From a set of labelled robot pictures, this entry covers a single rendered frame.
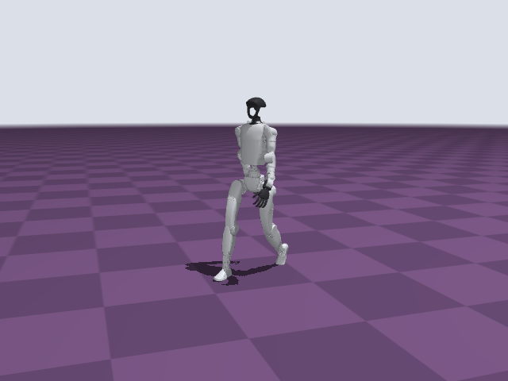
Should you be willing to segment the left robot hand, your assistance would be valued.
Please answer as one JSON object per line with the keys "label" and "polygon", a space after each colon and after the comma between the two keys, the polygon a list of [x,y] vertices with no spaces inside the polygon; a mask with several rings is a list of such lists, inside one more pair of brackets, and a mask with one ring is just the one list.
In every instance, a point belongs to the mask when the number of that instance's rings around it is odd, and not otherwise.
{"label": "left robot hand", "polygon": [[[260,190],[260,192],[256,193],[255,195],[253,195],[252,197],[255,198],[258,194],[259,194],[259,197],[258,199],[253,203],[253,205],[255,205],[259,200],[259,203],[256,205],[256,207],[261,203],[261,205],[259,206],[259,208],[262,206],[262,208],[264,208],[266,205],[267,205],[267,200],[269,199],[269,191],[271,190],[270,187],[267,187],[266,186],[267,184],[267,180],[264,181],[264,184],[263,184],[263,189]],[[265,200],[266,199],[266,200]],[[263,201],[262,201],[263,200]],[[265,202],[264,202],[265,201]]]}

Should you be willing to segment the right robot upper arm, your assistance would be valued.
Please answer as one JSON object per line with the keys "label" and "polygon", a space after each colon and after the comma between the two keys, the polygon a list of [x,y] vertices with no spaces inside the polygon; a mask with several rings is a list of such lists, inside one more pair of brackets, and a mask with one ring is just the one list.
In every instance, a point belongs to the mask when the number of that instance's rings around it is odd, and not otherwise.
{"label": "right robot upper arm", "polygon": [[[237,136],[237,142],[238,142],[239,147],[241,147],[241,126],[235,128],[235,134]],[[242,160],[240,150],[237,152],[237,157],[239,160]]]}

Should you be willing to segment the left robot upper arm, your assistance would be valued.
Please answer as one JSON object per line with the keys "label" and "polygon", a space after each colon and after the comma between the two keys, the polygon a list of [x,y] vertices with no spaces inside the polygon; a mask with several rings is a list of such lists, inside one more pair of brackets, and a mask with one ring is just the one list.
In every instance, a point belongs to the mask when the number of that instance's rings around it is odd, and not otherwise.
{"label": "left robot upper arm", "polygon": [[269,164],[272,163],[272,155],[275,154],[277,130],[272,127],[264,126],[264,135],[267,142],[267,154],[264,154],[264,162]]}

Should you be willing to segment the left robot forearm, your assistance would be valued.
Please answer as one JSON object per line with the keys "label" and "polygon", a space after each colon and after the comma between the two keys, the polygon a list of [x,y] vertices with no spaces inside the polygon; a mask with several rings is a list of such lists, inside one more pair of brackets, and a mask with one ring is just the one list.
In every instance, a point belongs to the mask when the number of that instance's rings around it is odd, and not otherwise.
{"label": "left robot forearm", "polygon": [[270,188],[272,187],[273,182],[275,180],[275,165],[276,165],[275,154],[273,154],[272,155],[272,163],[269,163],[266,165],[266,168],[267,168],[266,177],[265,177],[265,180],[267,180],[266,186],[270,187]]}

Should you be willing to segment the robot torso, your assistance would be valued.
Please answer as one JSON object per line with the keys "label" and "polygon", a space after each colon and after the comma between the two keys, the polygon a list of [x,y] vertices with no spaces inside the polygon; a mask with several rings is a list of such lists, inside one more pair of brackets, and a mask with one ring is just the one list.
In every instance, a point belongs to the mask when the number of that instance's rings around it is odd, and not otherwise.
{"label": "robot torso", "polygon": [[256,121],[260,124],[255,125],[250,123],[247,121],[247,124],[241,126],[241,158],[243,164],[252,165],[246,168],[248,174],[244,177],[244,189],[256,193],[260,192],[260,184],[265,180],[256,165],[265,165],[264,154],[267,154],[267,142],[264,126],[268,125],[264,124],[264,121],[262,123]]}

